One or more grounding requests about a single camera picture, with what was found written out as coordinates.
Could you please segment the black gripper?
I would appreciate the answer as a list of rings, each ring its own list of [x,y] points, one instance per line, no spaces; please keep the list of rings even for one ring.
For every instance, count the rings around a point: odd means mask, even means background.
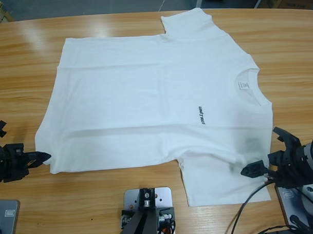
[[[310,153],[311,145],[287,145],[285,150],[268,155],[269,163],[277,170],[271,173],[277,187],[298,188],[313,183],[313,160]],[[249,178],[264,176],[269,178],[268,168],[263,160],[246,165],[241,175]]]
[[[49,158],[51,155],[45,152],[24,153],[23,143],[0,146],[0,183],[21,180],[29,174],[28,168],[39,167]]]

